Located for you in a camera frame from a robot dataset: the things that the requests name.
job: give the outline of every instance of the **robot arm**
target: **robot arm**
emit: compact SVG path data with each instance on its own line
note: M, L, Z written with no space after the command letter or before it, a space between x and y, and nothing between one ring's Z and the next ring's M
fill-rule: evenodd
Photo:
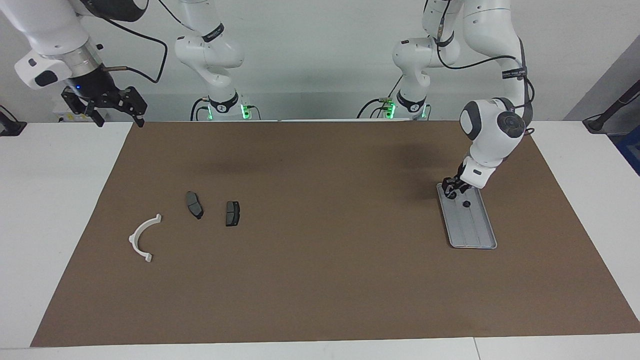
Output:
M84 3L92 5L90 10L98 13L104 5L101 1ZM135 6L132 0L118 3ZM131 115L141 127L147 104L134 87L120 90L104 71L97 49L80 24L74 6L68 0L0 0L0 10L25 34L32 48L15 64L18 76L34 89L64 81L67 86L62 97L69 108L91 117L98 126L104 124L104 119L96 108L114 108ZM109 16L119 19L115 13ZM128 15L135 16L140 17L141 13Z
M511 0L430 0L422 20L429 36L402 41L394 51L404 75L394 99L396 113L419 119L429 87L425 70L445 64L452 68L460 54L453 26L462 9L466 43L496 58L506 96L471 101L462 111L460 124L473 144L458 173L443 181L448 197L455 197L455 190L483 188L532 119L524 47L511 23Z
M402 70L403 76L398 91L393 95L396 103L396 117L417 120L424 117L425 100L431 78L428 68L444 67L440 57L447 65L453 65L460 56L460 43L454 36L453 27L462 7L463 0L452 0L447 8L446 1L430 1L422 15L422 27L427 34L441 32L439 42L434 36L410 38L400 41L394 47L394 63ZM447 11L444 23L440 25L442 14Z
M511 23L511 1L465 0L464 31L473 50L500 57L496 61L506 96L471 101L462 111L460 124L473 144L458 173L443 181L448 197L454 197L455 190L483 188L518 146L533 117L524 47Z
M180 0L180 3L186 24L198 34L179 37L175 54L207 83L209 109L214 118L245 119L243 97L227 71L242 65L242 47L224 34L225 27L212 0Z

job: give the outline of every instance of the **white plastic part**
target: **white plastic part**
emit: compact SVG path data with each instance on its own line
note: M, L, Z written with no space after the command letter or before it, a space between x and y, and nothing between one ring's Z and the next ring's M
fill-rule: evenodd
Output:
M511 55L516 58L496 60L502 71L522 67L520 39L511 21L511 0L466 0L464 10L465 41L473 50L490 58ZM522 79L502 80L505 96L515 105L525 103ZM524 109L516 109L520 116Z
M440 55L446 64L452 65L460 56L460 43L454 39L451 44L440 50ZM432 37L409 38L398 42L394 47L393 60L403 73L400 84L398 84L398 92L412 102L420 102L427 96L431 78L426 69L444 67L438 59L435 40ZM398 102L396 105L395 118L415 120L424 113L424 106L417 109L407 109Z
M460 13L460 8L462 8L462 3L464 0L432 0L427 4L427 8L424 10L422 14L422 28L427 34L432 37L438 36L438 29L440 27L440 19L442 19L442 13L447 8L447 3L449 3L449 9L447 10L447 15L444 19L444 29L442 31L441 41L447 40L453 34L453 29L456 23L456 19L458 18L458 13Z
M486 182L489 180L489 177L491 177L496 169L495 167L486 167L480 165L471 156L467 156L463 164L465 166L465 170L462 172L462 175L460 175L460 179L478 189L484 188Z
M512 138L500 129L497 119L505 111L505 107L500 101L476 100L475 103L480 112L481 128L469 149L469 154L480 165L495 168L513 152L523 135Z
M13 66L18 77L32 89L40 89L50 84L68 79L71 76L71 69L62 60L47 59L40 56L35 50L31 50ZM43 84L36 83L36 77L45 71L56 75L57 81Z
M71 6L74 8L74 11L78 15L82 16L93 16L93 14L86 8L86 6L80 0L68 0Z
M207 84L209 98L224 103L236 96L227 69L240 67L244 62L244 49L225 32L209 42L202 38L214 31L220 24L215 4L211 0L180 0L185 13L185 23L199 36L180 37L175 42L175 54L183 64L192 68ZM243 120L241 101L232 108L210 106L214 120Z
M158 224L160 223L160 221L162 221L162 215L158 214L156 215L155 218L153 219L149 219L147 221L145 221L144 223L142 223L140 226L138 226L138 228L136 229L136 231L131 234L131 236L129 237L129 242L131 243L131 245L133 246L133 249L140 254L140 256L145 258L145 261L147 263L151 262L151 257L153 255L149 254L148 252L143 252L140 250L140 248L138 248L138 240L140 239L140 235L142 235L142 232L144 230L146 230L148 227L150 227L151 225L154 224Z
M471 123L471 118L466 111L462 111L462 114L460 114L460 126L466 135L469 135L474 129L474 125Z
M216 5L211 0L180 0L186 24L204 36L220 25Z
M66 54L89 39L68 0L0 0L0 10L41 55Z

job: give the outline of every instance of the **green led light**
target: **green led light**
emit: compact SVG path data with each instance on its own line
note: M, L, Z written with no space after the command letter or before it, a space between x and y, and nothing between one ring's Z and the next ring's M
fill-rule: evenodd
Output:
M240 108L242 109L242 118L250 119L251 118L251 110L247 109L245 105L240 104Z
M391 109L387 110L387 119L392 119L396 114L396 104L390 102L389 105L391 105Z

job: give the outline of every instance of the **black cable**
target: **black cable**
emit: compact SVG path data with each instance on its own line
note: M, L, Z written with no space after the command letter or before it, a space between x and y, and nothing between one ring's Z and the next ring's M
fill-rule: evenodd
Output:
M536 98L536 88L533 87L533 84L531 83L529 78L526 76L524 77L524 86L528 86L531 88L531 96L529 97L528 100L525 101L524 104L516 106L514 107L514 109L526 108L527 106L531 105L531 103L533 102L533 99Z
M599 117L599 116L602 116L602 115L604 115L604 113L599 113L598 115L590 116L590 117L588 117L588 118L584 119L583 121L585 121L585 120L591 120L591 119L593 119L593 118L595 118L595 117Z
M134 68L128 67L128 66L126 67L128 71L135 72L136 74L139 74L139 75L143 76L145 79L151 81L152 83L157 84L160 81L160 77L162 76L162 73L164 71L164 63L166 63L166 56L169 53L169 47L166 45L166 43L163 42L162 40L158 40L156 38L152 38L150 36L146 36L144 34L138 33L137 31L133 31L133 30L131 30L129 28L126 28L126 27L118 24L117 22L112 21L111 19L107 19L105 17L103 17L101 19L105 20L106 22L110 23L111 25L114 25L118 29L122 29L122 30L124 30L124 31L126 31L126 32L128 32L130 34L136 35L137 37L141 37L141 38L144 38L146 40L157 42L158 44L161 44L164 47L164 55L162 57L162 63L160 64L160 70L158 71L158 75L157 75L157 78L155 80L152 79L149 75L146 75L144 72L142 72L142 71L140 71L138 69L134 69Z
M444 12L442 13L442 18L440 19L440 24L442 25L443 29L444 29L444 19L445 19L445 16L447 15L447 11L449 10L449 5L451 5L451 0L447 0L447 6L444 8ZM444 67L446 67L447 69L451 69L451 70L468 69L470 67L478 66L478 65L481 65L481 64L484 64L484 63L488 63L489 61L498 60L498 59L512 59L512 60L518 61L518 59L516 59L514 56L511 56L511 55L500 55L500 56L495 56L493 58L485 59L483 61L479 61L477 63L473 63L471 65L460 66L460 67L452 67L452 66L448 66L447 64L445 64L444 61L442 60L442 56L440 55L440 46L438 45L438 42L436 42L436 49L437 49L438 59L440 60L440 63Z
M17 118L17 117L15 117L15 115L14 115L12 112L10 112L10 111L9 111L9 109L5 108L5 107L4 107L4 106L2 106L2 105L0 105L0 108L1 108L2 110L4 110L7 114L11 115L11 117L12 117L16 122L18 122L18 118Z
M364 106L362 106L362 109L360 109L360 112L358 113L358 116L356 117L356 119L359 119L360 116L362 115L362 113L365 111L365 109L368 108L369 105L373 104L376 101L380 102L380 99L373 99L373 100L367 102Z
M369 115L369 118L370 118L370 119L373 119L373 113L374 113L374 112L376 112L376 111L378 111L378 110L380 110L380 112L382 112L382 110L384 110L384 109L385 109L385 107L384 107L384 106L380 106L379 108L375 108L375 109L373 109L373 111L371 112L371 115Z
M633 99L627 101L627 102L622 102L622 107L624 108L625 106L629 105L630 103L634 102L634 100L636 100L638 97L640 96L640 92L638 94L636 94L636 96L634 96Z
M426 106L429 106L429 115L427 115L427 121L429 121L429 119L431 118L431 105L427 104L427 105L425 105L425 107Z
M182 21L180 21L180 19L178 19L172 12L171 10L169 10L169 8L164 4L164 2L162 0L158 0L158 3L160 3L160 5L163 6L163 8L166 10L166 12L169 13L169 15L171 15L171 17L173 17L180 25L184 26L185 28L189 29L189 30L193 30L191 28L191 26L188 26L187 24L183 23Z
M262 120L262 115L260 115L260 109L257 106L253 107L258 112L258 120Z
M634 102L638 97L640 97L640 93L636 94L636 96L634 96L634 98L633 98L633 99L631 99L631 100L629 100L629 101L627 101L627 102L620 102L620 103L622 103L622 107L621 107L621 109L622 109L622 108L624 108L625 106L627 106L627 105L631 104L632 102ZM602 116L602 115L604 115L604 113L599 113L598 115L590 116L590 117L588 117L588 118L586 118L586 119L584 119L584 120L582 120L582 121L591 120L591 119L593 119L593 118L595 118L595 117L600 117L600 116Z
M389 92L389 94L387 95L387 97L391 97L391 95L394 93L394 91L396 90L396 88L398 87L398 84L400 84L400 80L402 80L402 77L404 76L404 74L400 75L400 77L398 78L398 81L396 81L396 84L394 85L394 88L391 89L391 91ZM382 110L380 110L378 112L378 116L376 116L376 118L380 117L380 113L382 112Z
M442 13L442 18L440 19L440 24L443 26L444 28L444 20L445 20L445 16L447 15L447 10L449 10L449 5L451 5L451 0L446 0L447 1L447 6L444 9L444 12ZM515 56L511 56L511 55L500 55L500 56L494 56L493 58L488 58L488 59L484 59L482 61L479 61L477 63L473 63L470 65L465 65L465 66L460 66L460 67L453 67L453 66L449 66L447 65L443 59L442 59L442 55L440 54L440 46L438 45L438 42L436 42L436 51L438 53L438 60L440 60L440 63L446 67L447 69L451 69L451 70L462 70L462 69L468 69L470 67L475 67L478 65L482 65L484 63L488 63L490 61L494 61L494 60L499 60L499 59L512 59L516 62L518 62L518 59L515 58ZM527 87L529 86L531 88L531 97L529 99L526 99L525 103L519 106L516 106L514 109L519 109L519 108L524 108L526 106L531 105L531 103L533 102L533 99L536 97L536 89L533 87L533 84L531 83L531 81L529 80L529 78L527 78L526 76L524 76L524 81L525 84L524 86Z
M200 110L209 110L209 107L208 106L201 106L196 110L196 121L200 121L198 119L198 114L200 113Z
M206 100L203 100L203 98L199 98L198 100L196 100L196 102L193 103L193 106L191 107L191 116L189 117L189 121L193 121L193 114L196 112L196 106L198 106L198 104L200 104L203 101L206 101Z

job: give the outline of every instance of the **white wall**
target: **white wall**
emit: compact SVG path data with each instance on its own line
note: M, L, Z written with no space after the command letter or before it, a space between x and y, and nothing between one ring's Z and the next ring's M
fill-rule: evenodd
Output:
M176 1L166 3L180 14ZM354 117L366 100L386 95L396 82L394 44L424 34L423 0L217 0L216 4L228 34L246 48L244 65L232 70L236 85L269 119ZM515 28L526 46L530 78L538 91L536 120L563 119L638 36L640 1L614 4L513 1ZM86 18L83 24L94 41L105 45L101 56L107 65L156 73L162 50L158 44L100 19ZM128 26L159 37L170 47L186 32L155 0L150 0L141 20ZM0 17L0 43L0 102L22 119L50 119L51 97L60 89L34 92L19 81L13 63L28 51L28 43L4 17ZM460 64L482 58L465 48ZM204 84L172 53L165 71L157 85L131 73L114 77L119 86L134 85L145 96L148 120L186 119L191 99L205 94ZM430 74L432 119L455 119L467 101L501 94L496 64L457 72L434 69Z
M582 120L603 113L640 79L640 37L629 46L565 120ZM640 100L620 109L606 123L606 133L628 133L640 125Z

